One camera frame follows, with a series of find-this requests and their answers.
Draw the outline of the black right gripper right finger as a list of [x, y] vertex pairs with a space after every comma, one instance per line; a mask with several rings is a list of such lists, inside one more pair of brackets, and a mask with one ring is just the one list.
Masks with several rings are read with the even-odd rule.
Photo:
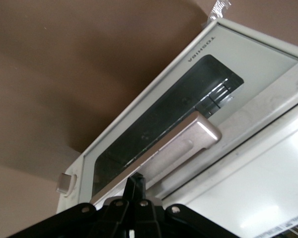
[[146, 197], [146, 179], [133, 175], [134, 222], [137, 238], [236, 238], [237, 235], [182, 204], [164, 209]]

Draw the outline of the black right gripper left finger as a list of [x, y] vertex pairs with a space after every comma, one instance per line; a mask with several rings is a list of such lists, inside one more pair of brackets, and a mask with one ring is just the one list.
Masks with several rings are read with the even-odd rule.
[[127, 179], [123, 196], [108, 198], [97, 210], [81, 203], [13, 235], [12, 238], [125, 238], [137, 199], [137, 177]]

